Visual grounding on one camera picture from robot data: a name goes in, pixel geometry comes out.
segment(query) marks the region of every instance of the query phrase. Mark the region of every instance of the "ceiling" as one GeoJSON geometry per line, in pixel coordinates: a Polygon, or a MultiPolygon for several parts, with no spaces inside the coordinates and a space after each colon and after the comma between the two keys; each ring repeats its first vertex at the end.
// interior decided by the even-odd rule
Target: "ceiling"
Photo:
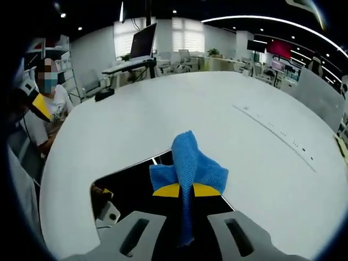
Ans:
{"type": "MultiPolygon", "coordinates": [[[[114,21],[117,21],[122,1],[57,0],[56,2],[59,5],[54,5],[54,2],[51,1],[47,1],[44,5],[40,3],[41,11],[38,11],[38,16],[34,18],[34,33],[37,36],[46,37],[47,34],[64,34],[68,35],[73,41],[85,34],[110,26],[114,21]],[[61,18],[60,13],[66,13],[66,17],[61,18]]],[[[125,18],[145,16],[145,2],[146,0],[124,0],[125,18]]],[[[315,30],[347,50],[347,22],[342,22],[344,21],[344,15],[347,15],[347,1],[315,0],[315,3],[321,10],[322,17],[326,20],[325,30],[321,28],[314,14],[291,6],[285,0],[152,0],[151,12],[152,16],[162,19],[171,18],[172,16],[195,20],[233,15],[276,17],[315,30]]],[[[236,27],[237,30],[248,30],[255,34],[254,38],[256,40],[261,41],[270,41],[272,39],[270,37],[288,40],[293,43],[294,49],[300,48],[298,52],[307,57],[311,58],[313,55],[309,50],[319,52],[326,58],[324,60],[326,61],[326,67],[339,78],[343,73],[348,73],[347,57],[325,40],[298,27],[280,22],[249,18],[225,19],[207,22],[206,24],[229,30],[234,30],[233,27],[236,27]]],[[[307,61],[306,58],[298,54],[294,54],[294,58],[303,59],[304,62],[307,61]]]]}

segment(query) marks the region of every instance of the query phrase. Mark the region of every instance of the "red screen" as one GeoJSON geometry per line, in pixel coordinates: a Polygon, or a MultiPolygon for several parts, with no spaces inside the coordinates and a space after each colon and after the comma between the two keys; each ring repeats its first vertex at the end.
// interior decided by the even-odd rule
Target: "red screen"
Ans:
{"type": "Polygon", "coordinates": [[[290,51],[291,45],[283,41],[274,40],[273,42],[269,42],[267,45],[267,52],[282,56],[287,59],[291,58],[290,51]]]}

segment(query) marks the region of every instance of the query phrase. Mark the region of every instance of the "computer monitor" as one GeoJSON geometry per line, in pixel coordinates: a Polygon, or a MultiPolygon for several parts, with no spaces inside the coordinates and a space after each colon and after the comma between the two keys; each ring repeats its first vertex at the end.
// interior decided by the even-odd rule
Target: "computer monitor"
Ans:
{"type": "Polygon", "coordinates": [[[285,64],[282,63],[281,61],[272,60],[271,67],[272,69],[282,71],[282,72],[285,70],[285,64]]]}
{"type": "Polygon", "coordinates": [[[154,23],[134,34],[130,59],[151,56],[156,26],[154,23]]]}
{"type": "Polygon", "coordinates": [[[253,40],[249,40],[246,48],[250,51],[264,53],[266,49],[266,44],[262,42],[255,42],[253,40]]]}

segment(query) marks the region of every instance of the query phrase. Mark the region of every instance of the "white t-shirt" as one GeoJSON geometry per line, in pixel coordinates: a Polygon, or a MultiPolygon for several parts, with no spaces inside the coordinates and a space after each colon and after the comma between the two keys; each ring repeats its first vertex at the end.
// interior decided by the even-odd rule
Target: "white t-shirt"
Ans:
{"type": "MultiPolygon", "coordinates": [[[[73,108],[70,98],[62,85],[55,87],[54,99],[45,96],[43,98],[49,113],[52,115],[51,122],[40,119],[31,111],[28,111],[24,116],[29,136],[38,146],[46,142],[48,137],[59,129],[73,108]]],[[[23,120],[21,120],[21,125],[26,130],[23,120]]]]}

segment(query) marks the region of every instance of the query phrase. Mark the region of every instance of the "blue cloth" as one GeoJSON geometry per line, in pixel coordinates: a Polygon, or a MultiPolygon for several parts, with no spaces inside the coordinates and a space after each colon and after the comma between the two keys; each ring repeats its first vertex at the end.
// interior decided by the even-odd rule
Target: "blue cloth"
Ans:
{"type": "Polygon", "coordinates": [[[172,144],[172,155],[173,166],[151,165],[150,176],[155,191],[174,183],[180,184],[183,200],[181,243],[187,245],[193,240],[190,215],[190,190],[193,183],[211,186],[222,194],[228,170],[198,149],[192,131],[176,136],[172,144]]]}

